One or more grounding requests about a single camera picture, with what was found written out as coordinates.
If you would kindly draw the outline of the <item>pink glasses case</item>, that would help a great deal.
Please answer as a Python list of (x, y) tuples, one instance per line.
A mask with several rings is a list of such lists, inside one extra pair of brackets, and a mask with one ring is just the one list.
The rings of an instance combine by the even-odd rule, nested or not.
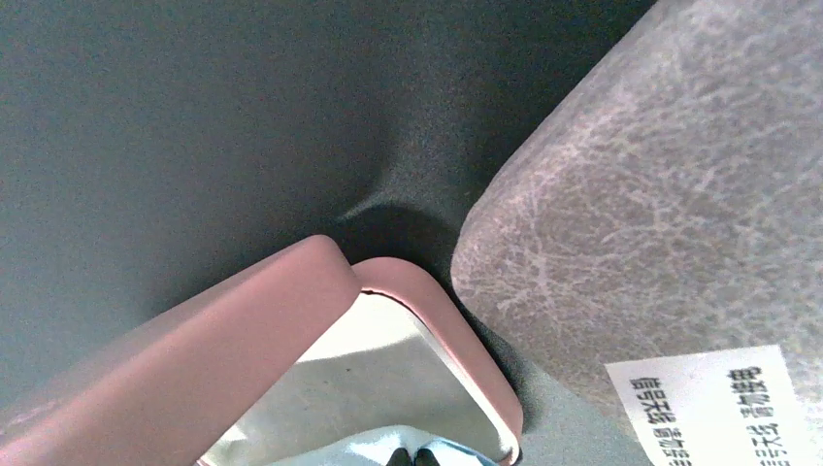
[(523, 410), (425, 270), (317, 235), (1, 415), (5, 465), (514, 465)]

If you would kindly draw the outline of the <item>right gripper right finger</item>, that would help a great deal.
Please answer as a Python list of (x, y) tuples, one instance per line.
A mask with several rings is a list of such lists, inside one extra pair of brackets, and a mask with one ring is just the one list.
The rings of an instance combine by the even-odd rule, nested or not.
[(415, 453), (413, 466), (440, 466), (440, 463), (430, 449), (423, 448)]

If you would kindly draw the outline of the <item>grey glasses case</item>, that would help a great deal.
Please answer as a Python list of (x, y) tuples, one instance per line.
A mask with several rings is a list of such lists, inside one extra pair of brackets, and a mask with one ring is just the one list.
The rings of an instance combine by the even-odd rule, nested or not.
[(624, 429), (608, 364), (779, 346), (820, 464), (821, 3), (656, 3), (496, 175), (451, 279)]

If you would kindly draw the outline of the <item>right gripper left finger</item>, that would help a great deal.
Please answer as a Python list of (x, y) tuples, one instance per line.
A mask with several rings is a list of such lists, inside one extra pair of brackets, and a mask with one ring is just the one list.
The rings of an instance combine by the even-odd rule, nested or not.
[(388, 466), (413, 466), (412, 457), (407, 449), (397, 448), (389, 457)]

